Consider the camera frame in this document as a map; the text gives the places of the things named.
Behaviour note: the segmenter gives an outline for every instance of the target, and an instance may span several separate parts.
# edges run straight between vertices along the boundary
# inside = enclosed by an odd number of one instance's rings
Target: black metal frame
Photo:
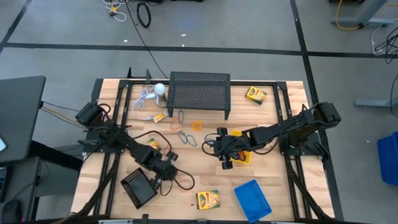
[[[98,101],[98,96],[101,90],[101,85],[102,85],[102,81],[103,80],[97,80],[96,84],[95,84],[95,89],[93,90],[93,94],[92,94],[92,100],[95,99],[95,97],[97,98],[96,101]],[[156,83],[162,83],[164,85],[168,85],[169,81],[168,80],[151,80],[150,81],[153,84]],[[123,113],[123,118],[122,118],[122,125],[126,125],[126,120],[127,120],[127,112],[128,112],[128,108],[129,108],[129,102],[130,102],[130,97],[131,97],[131,90],[132,90],[132,86],[133,85],[145,85],[148,84],[147,80],[145,80],[144,78],[142,80],[120,80],[119,81],[119,91],[118,91],[118,95],[116,97],[116,103],[115,103],[115,111],[114,111],[114,118],[116,120],[117,118],[117,111],[118,111],[118,107],[116,107],[116,104],[118,102],[120,102],[121,99],[121,93],[124,87],[127,87],[127,98],[126,98],[126,102],[124,105],[124,113]],[[284,96],[284,103],[285,103],[285,109],[286,109],[286,113],[287,113],[287,117],[290,118],[292,117],[292,110],[290,107],[290,101],[289,101],[289,94],[287,92],[287,85],[286,82],[262,82],[262,81],[231,81],[231,85],[232,86],[236,86],[236,85],[244,85],[244,86],[271,86],[274,92],[274,97],[275,97],[275,106],[276,106],[276,112],[277,112],[277,117],[278,117],[278,121],[281,122],[283,121],[284,117],[283,117],[283,112],[282,112],[282,108],[281,108],[281,103],[280,103],[280,95],[279,95],[279,91],[282,91],[282,94]],[[115,160],[114,162],[119,162],[120,159],[120,153],[115,155]],[[288,154],[284,155],[284,159],[285,159],[285,164],[286,167],[291,164],[291,159],[290,156]],[[302,161],[300,159],[300,156],[295,156],[295,161],[296,161],[296,166],[297,166],[297,175],[300,179],[300,181],[303,183],[303,185],[305,186],[305,177],[303,174],[303,167],[302,167]],[[105,176],[106,175],[106,171],[108,168],[108,163],[106,163],[106,167],[103,166],[102,171],[101,171],[101,176]],[[295,184],[293,182],[293,180],[289,177],[289,175],[287,175],[288,178],[288,183],[289,183],[289,192],[290,192],[290,199],[292,202],[292,210],[293,210],[293,216],[295,220],[303,220],[303,218],[300,217],[300,212],[299,212],[299,206],[297,203],[297,194],[296,194],[296,190],[295,190]],[[116,185],[116,176],[115,178],[113,178],[111,180],[110,183],[110,188],[109,188],[109,195],[108,195],[108,201],[107,201],[107,205],[106,205],[106,214],[107,216],[110,216],[111,214],[111,207],[112,207],[112,202],[113,202],[113,194],[114,194],[114,188]],[[97,201],[98,204],[98,211],[99,211],[99,207],[101,205],[101,200],[99,199]],[[312,218],[311,215],[311,209],[308,205],[308,202],[304,199],[303,197],[303,204],[304,204],[304,211],[305,211],[305,219],[309,220]],[[150,221],[151,223],[155,223],[155,222],[161,222],[161,223],[200,223],[201,220],[148,220],[146,218],[143,219],[134,219],[135,222],[141,222],[144,221],[144,223]],[[206,220],[206,222],[204,223],[246,223],[245,221],[236,221],[236,220],[228,220],[228,221],[218,221],[218,220]]]

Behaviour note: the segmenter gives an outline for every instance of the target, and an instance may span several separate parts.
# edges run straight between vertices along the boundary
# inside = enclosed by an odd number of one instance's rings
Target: white sphere
[[[166,91],[166,87],[163,84],[158,83],[155,85],[155,93],[156,94],[163,95],[165,93],[165,91]]]

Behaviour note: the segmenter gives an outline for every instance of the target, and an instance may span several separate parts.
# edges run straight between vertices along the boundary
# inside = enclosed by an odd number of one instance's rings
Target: wooden tabletop
[[[114,105],[118,89],[118,79],[105,79],[99,95],[99,103]],[[287,82],[289,99],[293,115],[300,112],[302,104],[307,105],[307,97],[302,82]],[[133,85],[131,103],[139,97],[144,85]],[[136,209],[130,198],[124,191],[120,181],[132,171],[140,167],[134,159],[127,153],[123,153],[118,171],[115,195],[113,199],[111,218],[141,218],[143,214],[149,214],[150,219],[184,219],[184,220],[247,220],[239,202],[234,194],[234,188],[252,179],[256,179],[269,202],[272,213],[261,220],[293,220],[292,205],[290,201],[289,186],[287,183],[287,173],[283,156],[279,153],[277,146],[270,154],[261,156],[252,154],[249,165],[234,162],[234,168],[223,170],[218,158],[208,156],[201,151],[201,144],[206,134],[215,133],[218,127],[228,128],[229,133],[233,130],[245,130],[257,126],[270,126],[278,122],[275,109],[274,94],[271,87],[258,86],[267,93],[266,100],[261,106],[245,98],[249,86],[231,86],[231,113],[228,120],[224,120],[223,111],[207,110],[183,110],[185,119],[181,130],[186,134],[195,137],[198,146],[192,147],[183,144],[177,133],[180,129],[172,131],[170,124],[177,117],[177,110],[174,118],[165,118],[155,124],[150,121],[138,120],[129,108],[127,125],[130,136],[137,136],[150,130],[160,131],[171,143],[173,151],[179,155],[175,166],[181,170],[191,173],[196,185],[192,190],[184,191],[174,184],[168,196],[156,195],[142,208]],[[121,105],[124,105],[126,94],[123,94]],[[165,108],[159,108],[154,100],[146,100],[143,110],[134,111],[134,114],[141,118],[146,118],[159,114]],[[284,104],[282,104],[284,118],[286,118]],[[118,123],[121,121],[122,110],[119,110]],[[192,129],[192,123],[200,121],[203,128],[200,131]],[[150,138],[157,140],[162,148],[167,143],[156,134],[150,134],[138,139],[140,143],[146,143]],[[73,199],[72,211],[79,211],[91,197],[98,186],[98,181],[103,164],[103,153],[94,153],[83,164],[78,180],[78,185]],[[109,160],[109,167],[113,162],[113,157]],[[326,214],[334,217],[331,206],[330,194],[326,183],[325,173],[321,160],[317,156],[302,156],[303,172],[307,189],[314,197],[315,201],[321,206]],[[144,171],[149,177],[154,173]],[[185,187],[190,186],[190,178],[178,173],[177,180]],[[164,193],[169,189],[170,182],[164,182]],[[201,191],[218,190],[220,193],[220,208],[209,210],[198,210],[195,194]],[[300,207],[300,214],[303,217],[303,203],[300,192],[296,189],[297,200]],[[108,190],[105,190],[101,213],[104,213]]]

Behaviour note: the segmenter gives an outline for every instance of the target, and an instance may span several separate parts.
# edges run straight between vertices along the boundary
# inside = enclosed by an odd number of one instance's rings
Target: blue bin
[[[254,223],[272,212],[256,180],[250,180],[236,187],[234,191],[250,223]]]
[[[381,177],[387,184],[398,185],[398,131],[377,141]]]

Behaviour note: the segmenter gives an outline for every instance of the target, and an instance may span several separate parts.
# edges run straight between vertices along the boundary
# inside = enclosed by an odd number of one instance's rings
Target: concrete floor
[[[344,4],[341,15],[358,15],[370,1],[362,5]],[[329,23],[336,4],[327,0],[295,2],[308,51],[371,53],[373,29],[347,32]],[[24,4],[25,0],[0,0],[0,39],[7,34]],[[233,79],[301,80],[311,99],[308,71],[300,55],[289,0],[205,0],[203,3],[165,0],[163,5],[150,9],[151,26],[148,29],[138,26],[148,46],[244,49],[244,53],[154,51],[166,74],[220,72],[230,73]],[[397,10],[391,8],[383,16],[394,18]],[[385,39],[393,28],[380,30],[375,41]],[[45,45],[30,49],[10,43]],[[78,49],[79,46],[59,49],[63,44],[142,46],[132,22],[129,19],[118,22],[107,16],[101,0],[33,0],[8,44],[0,45],[6,46],[0,53],[0,79],[45,75],[45,101],[80,109],[90,100],[96,78],[125,77],[129,67],[134,76],[144,75],[148,68],[153,76],[161,77],[145,51],[84,50]],[[245,49],[297,54],[255,54]],[[388,110],[360,109],[353,105],[357,98],[388,98],[397,62],[385,65],[383,59],[376,58],[310,57],[319,100],[334,103],[343,119],[327,134],[347,221],[395,223],[398,218],[398,187],[382,182],[376,146],[378,139],[396,131],[398,120]],[[57,147],[75,144],[84,136],[79,129],[39,113],[35,140]],[[56,175],[67,172],[53,169]],[[69,181],[64,195],[40,200],[38,218],[65,216],[72,204],[75,185],[74,179]]]

